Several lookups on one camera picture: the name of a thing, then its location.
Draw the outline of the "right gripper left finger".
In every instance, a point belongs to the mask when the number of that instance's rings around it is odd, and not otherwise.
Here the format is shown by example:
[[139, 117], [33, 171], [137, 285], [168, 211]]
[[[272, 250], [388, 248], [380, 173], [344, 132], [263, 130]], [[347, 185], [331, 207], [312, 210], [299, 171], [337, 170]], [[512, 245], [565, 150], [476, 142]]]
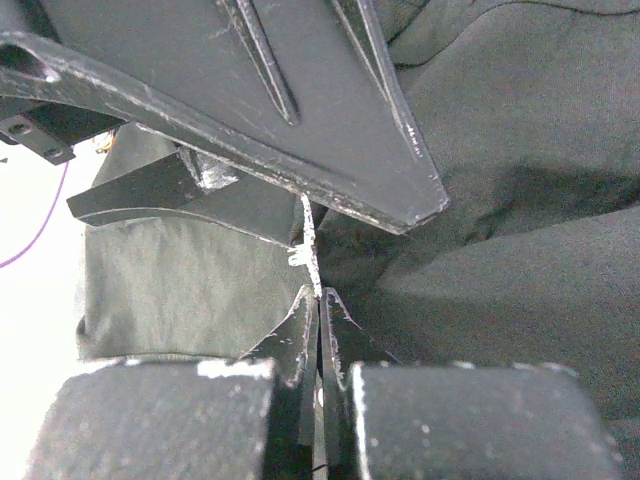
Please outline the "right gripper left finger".
[[55, 395], [29, 479], [309, 479], [318, 303], [238, 359], [116, 357], [81, 363]]

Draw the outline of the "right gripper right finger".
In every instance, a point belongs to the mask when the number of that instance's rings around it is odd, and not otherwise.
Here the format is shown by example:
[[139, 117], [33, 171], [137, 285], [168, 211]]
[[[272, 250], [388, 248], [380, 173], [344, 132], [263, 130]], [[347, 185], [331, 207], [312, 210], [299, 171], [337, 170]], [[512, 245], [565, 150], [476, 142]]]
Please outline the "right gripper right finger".
[[401, 364], [323, 291], [320, 338], [331, 479], [619, 479], [623, 460], [576, 376]]

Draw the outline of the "black button shirt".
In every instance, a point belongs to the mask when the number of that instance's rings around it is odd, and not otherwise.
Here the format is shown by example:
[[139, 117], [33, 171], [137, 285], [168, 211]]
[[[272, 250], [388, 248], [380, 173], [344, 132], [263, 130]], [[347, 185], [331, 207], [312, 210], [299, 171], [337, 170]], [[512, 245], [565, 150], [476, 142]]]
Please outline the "black button shirt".
[[[378, 1], [451, 203], [394, 236], [318, 216], [323, 283], [400, 360], [551, 363], [639, 450], [639, 5]], [[235, 357], [307, 271], [217, 225], [88, 228], [84, 360]]]

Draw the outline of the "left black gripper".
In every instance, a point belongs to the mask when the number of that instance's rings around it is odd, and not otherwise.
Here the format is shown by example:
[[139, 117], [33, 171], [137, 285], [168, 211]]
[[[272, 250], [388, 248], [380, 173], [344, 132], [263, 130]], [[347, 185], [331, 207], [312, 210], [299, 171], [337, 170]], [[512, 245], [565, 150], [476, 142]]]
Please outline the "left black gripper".
[[73, 147], [125, 123], [70, 105], [1, 97], [1, 141], [22, 145], [52, 165], [75, 158]]

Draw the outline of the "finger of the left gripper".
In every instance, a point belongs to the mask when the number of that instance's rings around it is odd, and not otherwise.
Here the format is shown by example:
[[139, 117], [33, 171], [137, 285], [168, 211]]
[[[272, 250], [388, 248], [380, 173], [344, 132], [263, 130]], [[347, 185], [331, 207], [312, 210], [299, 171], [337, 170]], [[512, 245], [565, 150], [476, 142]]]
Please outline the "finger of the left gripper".
[[5, 1], [2, 96], [135, 123], [395, 234], [449, 203], [371, 1]]
[[151, 217], [218, 224], [287, 248], [299, 198], [216, 159], [179, 149], [67, 200], [91, 226]]

